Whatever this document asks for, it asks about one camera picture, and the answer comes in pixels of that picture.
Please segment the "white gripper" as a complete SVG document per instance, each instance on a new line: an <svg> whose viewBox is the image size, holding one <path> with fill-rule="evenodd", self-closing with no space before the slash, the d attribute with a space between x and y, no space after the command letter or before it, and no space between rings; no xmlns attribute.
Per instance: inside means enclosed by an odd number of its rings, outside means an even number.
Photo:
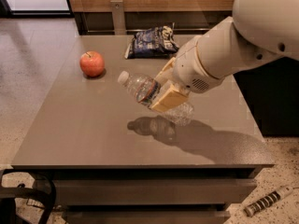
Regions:
<svg viewBox="0 0 299 224"><path fill-rule="evenodd" d="M184 89L203 93L223 82L223 78L210 75L200 61L199 38L197 35L184 44L178 50L176 58L171 58L155 77L162 87L150 106L152 110L166 112L187 102L189 93Z"/></svg>

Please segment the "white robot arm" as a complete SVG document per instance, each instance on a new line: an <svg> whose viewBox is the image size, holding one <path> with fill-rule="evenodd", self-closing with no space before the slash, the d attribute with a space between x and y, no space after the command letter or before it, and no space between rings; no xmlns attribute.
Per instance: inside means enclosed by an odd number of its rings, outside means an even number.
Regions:
<svg viewBox="0 0 299 224"><path fill-rule="evenodd" d="M299 0L235 0L233 13L184 44L157 75L151 108L165 112L231 74L281 57L299 60Z"/></svg>

